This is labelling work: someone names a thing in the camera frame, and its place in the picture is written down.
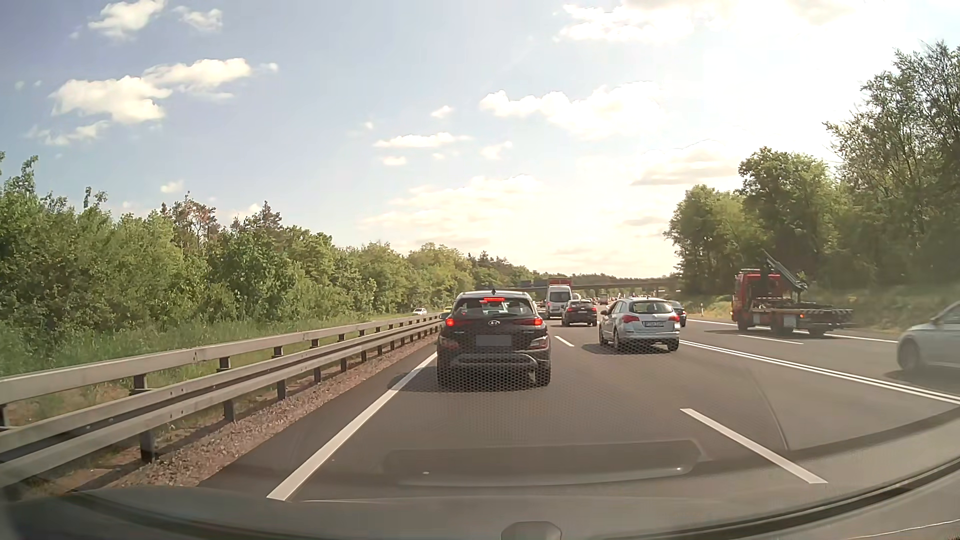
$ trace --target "white lane line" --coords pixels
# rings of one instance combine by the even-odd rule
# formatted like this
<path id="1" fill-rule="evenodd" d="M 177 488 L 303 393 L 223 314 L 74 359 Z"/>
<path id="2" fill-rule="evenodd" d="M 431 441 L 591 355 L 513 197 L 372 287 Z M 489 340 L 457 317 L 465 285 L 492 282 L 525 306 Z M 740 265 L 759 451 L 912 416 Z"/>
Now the white lane line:
<path id="1" fill-rule="evenodd" d="M 712 418 L 709 418 L 703 414 L 700 414 L 699 412 L 693 410 L 692 408 L 682 408 L 680 410 L 692 416 L 693 418 L 699 420 L 700 422 L 703 422 L 704 424 L 710 426 L 711 428 L 714 428 L 715 430 L 720 431 L 724 435 L 728 436 L 730 439 L 733 439 L 734 441 L 756 452 L 757 454 L 760 454 L 761 456 L 765 457 L 772 463 L 779 465 L 785 471 L 787 471 L 788 473 L 791 473 L 792 475 L 796 476 L 799 479 L 804 480 L 806 483 L 827 483 L 826 480 L 807 471 L 805 468 L 801 467 L 800 465 L 797 465 L 793 461 L 790 461 L 789 459 L 786 459 L 782 455 L 779 455 L 767 449 L 766 447 L 763 447 L 757 444 L 756 442 L 748 439 L 747 437 L 741 435 L 740 433 L 737 433 L 736 431 L 731 430 L 730 428 L 724 426 L 723 424 L 720 424 L 719 422 L 717 422 L 716 420 L 713 420 Z"/>
<path id="2" fill-rule="evenodd" d="M 803 345 L 800 341 L 787 341 L 786 339 L 774 339 L 773 337 L 763 337 L 760 335 L 747 335 L 745 333 L 737 334 L 740 337 L 749 337 L 751 339 L 762 339 L 764 341 L 776 341 L 778 343 L 792 343 L 793 345 Z"/>
<path id="3" fill-rule="evenodd" d="M 373 414 L 380 410 L 387 402 L 393 398 L 399 392 L 407 382 L 410 382 L 420 371 L 426 367 L 427 364 L 433 361 L 437 357 L 437 354 L 434 353 L 430 355 L 426 360 L 420 363 L 419 366 L 411 370 L 403 379 L 400 380 L 397 384 L 394 384 L 393 388 L 388 389 L 383 393 L 382 396 L 377 398 L 377 400 L 370 404 L 359 416 L 354 418 L 347 424 L 339 433 L 333 436 L 330 440 L 326 441 L 319 450 L 317 450 L 313 455 L 307 458 L 296 471 L 293 472 L 289 477 L 284 479 L 279 486 L 274 488 L 274 491 L 270 492 L 270 495 L 267 496 L 267 499 L 277 499 L 278 501 L 286 501 L 293 496 L 293 494 L 300 489 L 300 486 L 310 478 L 311 475 L 317 472 L 317 469 L 324 464 L 334 452 L 337 451 L 351 435 L 357 432 L 361 426 L 364 425 Z"/>
<path id="4" fill-rule="evenodd" d="M 869 377 L 854 375 L 852 373 L 844 373 L 842 371 L 834 371 L 832 369 L 814 367 L 814 366 L 801 364 L 797 362 L 791 362 L 788 360 L 781 360 L 779 358 L 770 358 L 768 356 L 752 355 L 750 353 L 741 353 L 740 351 L 733 351 L 731 349 L 724 349 L 722 347 L 704 345 L 703 343 L 694 343 L 692 341 L 685 341 L 685 340 L 681 340 L 681 343 L 689 347 L 699 347 L 700 349 L 714 351 L 715 353 L 724 353 L 726 355 L 741 356 L 744 358 L 749 358 L 751 360 L 758 360 L 761 362 L 776 364 L 783 367 L 790 367 L 790 368 L 799 369 L 802 371 L 807 371 L 810 373 L 826 375 L 828 377 L 836 377 L 837 379 L 851 380 L 853 382 L 861 382 L 863 384 L 869 384 L 871 386 L 876 386 L 878 388 L 895 390 L 897 392 L 903 392 L 904 394 L 912 394 L 914 396 L 920 396 L 922 398 L 928 398 L 931 400 L 936 400 L 938 402 L 945 402 L 953 405 L 960 405 L 960 396 L 954 396 L 952 394 L 944 394 L 941 392 L 935 392 L 933 390 L 926 390 L 926 389 L 918 388 L 915 386 L 907 386 L 906 384 L 899 384 L 897 382 L 890 382 L 887 380 L 871 379 Z"/>
<path id="5" fill-rule="evenodd" d="M 687 319 L 687 321 L 693 321 L 695 323 L 707 323 L 710 325 L 724 325 L 728 327 L 735 327 L 736 323 L 721 323 L 720 321 L 705 321 L 703 319 Z M 843 337 L 845 339 L 861 339 L 863 341 L 879 341 L 881 343 L 897 343 L 896 339 L 880 339 L 878 337 L 863 337 L 861 335 L 844 335 L 842 333 L 832 333 L 830 337 Z"/>

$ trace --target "distant vehicle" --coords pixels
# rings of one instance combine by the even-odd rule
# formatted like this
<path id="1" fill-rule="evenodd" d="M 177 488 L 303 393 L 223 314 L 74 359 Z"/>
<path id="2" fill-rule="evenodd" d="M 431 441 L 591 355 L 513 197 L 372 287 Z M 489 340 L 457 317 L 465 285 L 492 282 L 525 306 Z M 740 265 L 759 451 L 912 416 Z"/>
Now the distant vehicle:
<path id="1" fill-rule="evenodd" d="M 680 315 L 661 298 L 617 300 L 600 314 L 601 345 L 612 342 L 617 351 L 628 346 L 640 350 L 655 343 L 665 344 L 671 353 L 680 349 Z"/>
<path id="2" fill-rule="evenodd" d="M 590 300 L 571 300 L 566 305 L 562 325 L 568 327 L 576 323 L 586 323 L 588 326 L 597 324 L 597 308 Z"/>
<path id="3" fill-rule="evenodd" d="M 676 300 L 670 300 L 668 302 L 670 303 L 670 306 L 673 306 L 673 312 L 680 315 L 681 328 L 685 327 L 686 326 L 686 309 L 684 309 L 684 305 L 677 302 Z"/>
<path id="4" fill-rule="evenodd" d="M 546 287 L 546 318 L 563 317 L 566 304 L 573 300 L 572 280 L 553 279 Z"/>
<path id="5" fill-rule="evenodd" d="M 928 322 L 907 329 L 897 343 L 897 364 L 911 374 L 920 373 L 928 366 L 958 367 L 957 338 L 960 338 L 960 302 L 951 304 Z"/>
<path id="6" fill-rule="evenodd" d="M 461 293 L 437 339 L 437 383 L 482 378 L 484 369 L 533 373 L 537 386 L 550 383 L 550 335 L 524 292 Z"/>
<path id="7" fill-rule="evenodd" d="M 802 302 L 807 284 L 766 250 L 763 255 L 760 268 L 742 268 L 734 278 L 730 316 L 739 330 L 762 326 L 788 335 L 801 329 L 823 337 L 827 331 L 854 326 L 852 309 Z"/>

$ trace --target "rear window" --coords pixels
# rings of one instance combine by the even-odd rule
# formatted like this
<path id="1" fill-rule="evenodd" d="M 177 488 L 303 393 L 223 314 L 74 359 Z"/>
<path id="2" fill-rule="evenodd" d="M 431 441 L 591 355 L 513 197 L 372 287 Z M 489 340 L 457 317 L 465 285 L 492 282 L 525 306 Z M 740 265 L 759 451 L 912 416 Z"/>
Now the rear window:
<path id="1" fill-rule="evenodd" d="M 633 313 L 673 313 L 673 307 L 666 302 L 634 302 L 630 304 Z"/>
<path id="2" fill-rule="evenodd" d="M 482 298 L 465 298 L 453 309 L 457 315 L 490 317 L 502 315 L 534 315 L 536 312 L 525 298 L 505 298 L 484 301 Z"/>
<path id="3" fill-rule="evenodd" d="M 555 290 L 550 293 L 550 302 L 569 302 L 570 293 L 565 290 Z"/>

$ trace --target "license plate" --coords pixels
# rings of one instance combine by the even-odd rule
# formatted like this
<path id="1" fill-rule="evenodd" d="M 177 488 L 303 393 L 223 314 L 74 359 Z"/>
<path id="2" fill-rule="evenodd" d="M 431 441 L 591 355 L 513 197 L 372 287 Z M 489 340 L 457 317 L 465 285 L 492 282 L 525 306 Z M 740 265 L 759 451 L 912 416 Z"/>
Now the license plate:
<path id="1" fill-rule="evenodd" d="M 513 344 L 509 334 L 478 335 L 476 339 L 477 347 L 510 347 Z"/>

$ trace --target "white van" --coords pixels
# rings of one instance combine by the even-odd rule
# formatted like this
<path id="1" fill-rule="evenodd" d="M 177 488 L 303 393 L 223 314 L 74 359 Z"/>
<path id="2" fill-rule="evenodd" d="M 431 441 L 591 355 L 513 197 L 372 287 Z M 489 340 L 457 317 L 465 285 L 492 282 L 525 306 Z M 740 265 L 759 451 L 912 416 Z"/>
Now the white van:
<path id="1" fill-rule="evenodd" d="M 563 317 L 566 305 L 573 298 L 573 290 L 570 285 L 550 285 L 546 288 L 546 318 Z"/>

